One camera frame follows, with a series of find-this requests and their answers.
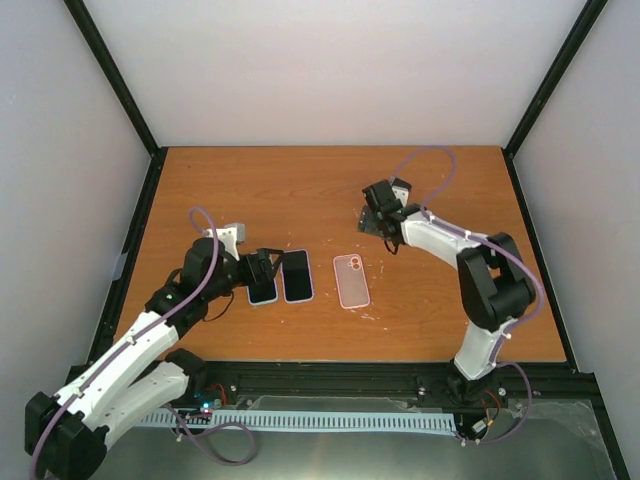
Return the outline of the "pink phone case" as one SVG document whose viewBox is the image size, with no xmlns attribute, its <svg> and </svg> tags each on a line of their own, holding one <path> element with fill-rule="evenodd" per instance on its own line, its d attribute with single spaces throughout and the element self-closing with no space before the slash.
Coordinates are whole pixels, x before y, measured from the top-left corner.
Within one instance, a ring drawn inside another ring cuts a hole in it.
<svg viewBox="0 0 640 480">
<path fill-rule="evenodd" d="M 339 255 L 333 259 L 336 290 L 343 309 L 358 309 L 370 304 L 364 264 L 358 254 Z"/>
</svg>

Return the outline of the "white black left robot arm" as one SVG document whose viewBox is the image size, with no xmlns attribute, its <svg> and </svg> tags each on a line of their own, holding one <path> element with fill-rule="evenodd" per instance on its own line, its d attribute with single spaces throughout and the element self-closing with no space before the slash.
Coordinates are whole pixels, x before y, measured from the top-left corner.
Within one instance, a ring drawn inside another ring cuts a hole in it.
<svg viewBox="0 0 640 480">
<path fill-rule="evenodd" d="M 237 244 L 229 229 L 196 240 L 120 340 L 57 393 L 32 397 L 24 428 L 30 478 L 88 479 L 146 416 L 206 395 L 204 361 L 175 344 L 207 317 L 212 301 L 273 280 L 284 255 L 270 248 L 240 254 Z"/>
</svg>

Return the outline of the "black smartphone red edge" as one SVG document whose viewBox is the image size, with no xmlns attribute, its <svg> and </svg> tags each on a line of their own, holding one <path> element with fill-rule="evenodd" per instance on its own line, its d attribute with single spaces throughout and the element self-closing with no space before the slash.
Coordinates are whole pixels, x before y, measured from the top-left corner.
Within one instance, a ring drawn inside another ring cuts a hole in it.
<svg viewBox="0 0 640 480">
<path fill-rule="evenodd" d="M 363 206 L 357 223 L 357 230 L 360 233 L 373 235 L 379 238 L 383 238 L 384 234 L 378 228 L 376 217 L 368 206 Z"/>
</svg>

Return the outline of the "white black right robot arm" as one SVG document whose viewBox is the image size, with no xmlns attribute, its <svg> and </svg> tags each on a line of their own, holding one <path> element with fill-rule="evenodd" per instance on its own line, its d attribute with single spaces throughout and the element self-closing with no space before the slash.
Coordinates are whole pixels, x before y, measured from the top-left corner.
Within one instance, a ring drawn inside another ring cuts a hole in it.
<svg viewBox="0 0 640 480">
<path fill-rule="evenodd" d="M 544 293 L 524 265 L 515 241 L 465 230 L 418 204 L 408 202 L 411 186 L 382 180 L 362 190 L 363 227 L 380 236 L 395 255 L 402 245 L 427 252 L 457 271 L 462 307 L 469 324 L 448 367 L 447 389 L 458 404 L 479 395 L 483 379 L 497 366 L 510 330 Z"/>
</svg>

